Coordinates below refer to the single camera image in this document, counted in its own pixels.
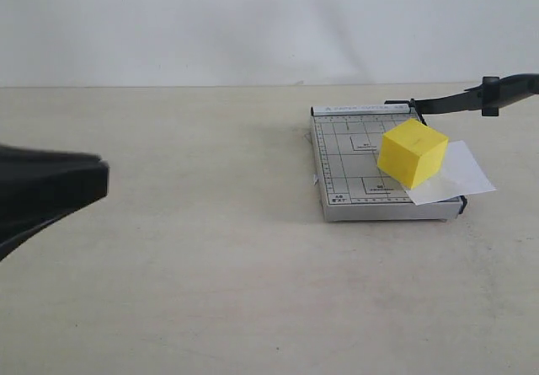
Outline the yellow foam cube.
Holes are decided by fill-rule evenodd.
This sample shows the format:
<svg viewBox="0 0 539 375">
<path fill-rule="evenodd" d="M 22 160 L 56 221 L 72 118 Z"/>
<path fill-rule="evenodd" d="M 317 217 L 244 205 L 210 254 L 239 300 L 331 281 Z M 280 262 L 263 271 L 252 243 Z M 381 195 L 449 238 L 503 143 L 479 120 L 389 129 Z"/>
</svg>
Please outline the yellow foam cube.
<svg viewBox="0 0 539 375">
<path fill-rule="evenodd" d="M 382 135 L 377 167 L 407 189 L 436 175 L 449 137 L 416 119 L 408 119 Z"/>
</svg>

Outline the white paper sheet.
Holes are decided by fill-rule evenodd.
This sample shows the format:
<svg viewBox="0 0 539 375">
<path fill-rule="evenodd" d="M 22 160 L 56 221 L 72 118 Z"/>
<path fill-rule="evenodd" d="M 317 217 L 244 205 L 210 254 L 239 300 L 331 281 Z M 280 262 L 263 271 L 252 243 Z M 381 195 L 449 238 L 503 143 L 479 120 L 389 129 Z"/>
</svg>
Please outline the white paper sheet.
<svg viewBox="0 0 539 375">
<path fill-rule="evenodd" d="M 448 144 L 437 174 L 413 189 L 405 189 L 417 206 L 495 190 L 464 141 Z"/>
</svg>

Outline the grey paper cutter base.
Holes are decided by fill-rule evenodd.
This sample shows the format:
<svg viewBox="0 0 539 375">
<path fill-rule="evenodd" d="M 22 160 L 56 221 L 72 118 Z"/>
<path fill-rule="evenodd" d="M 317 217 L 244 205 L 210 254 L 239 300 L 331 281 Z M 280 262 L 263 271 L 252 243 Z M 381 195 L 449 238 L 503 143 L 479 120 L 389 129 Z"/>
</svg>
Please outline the grey paper cutter base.
<svg viewBox="0 0 539 375">
<path fill-rule="evenodd" d="M 382 135 L 408 119 L 424 120 L 405 102 L 311 108 L 311 141 L 326 221 L 446 221 L 464 212 L 465 196 L 415 205 L 403 187 L 377 167 Z"/>
</svg>

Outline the black cutter blade arm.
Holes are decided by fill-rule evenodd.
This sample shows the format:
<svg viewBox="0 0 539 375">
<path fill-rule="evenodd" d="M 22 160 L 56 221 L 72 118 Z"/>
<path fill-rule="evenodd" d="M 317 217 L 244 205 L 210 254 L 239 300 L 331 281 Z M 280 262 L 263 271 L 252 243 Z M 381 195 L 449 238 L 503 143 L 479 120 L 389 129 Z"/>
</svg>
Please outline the black cutter blade arm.
<svg viewBox="0 0 539 375">
<path fill-rule="evenodd" d="M 504 78 L 484 76 L 482 83 L 462 93 L 434 99 L 386 100 L 407 104 L 421 115 L 480 110 L 482 116 L 499 116 L 499 110 L 538 94 L 538 74 L 521 73 Z"/>
</svg>

